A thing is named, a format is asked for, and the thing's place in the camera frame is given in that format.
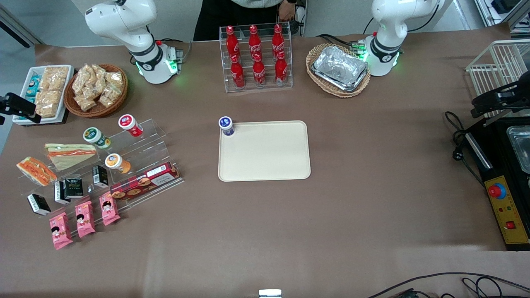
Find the person left hand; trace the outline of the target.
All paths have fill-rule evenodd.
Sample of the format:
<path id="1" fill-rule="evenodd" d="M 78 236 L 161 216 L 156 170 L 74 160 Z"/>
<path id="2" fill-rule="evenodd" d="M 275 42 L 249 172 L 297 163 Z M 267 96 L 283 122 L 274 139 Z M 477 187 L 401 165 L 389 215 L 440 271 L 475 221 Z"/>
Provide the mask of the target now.
<path id="1" fill-rule="evenodd" d="M 288 22 L 295 19 L 296 1 L 283 0 L 278 7 L 278 20 L 280 22 Z"/>

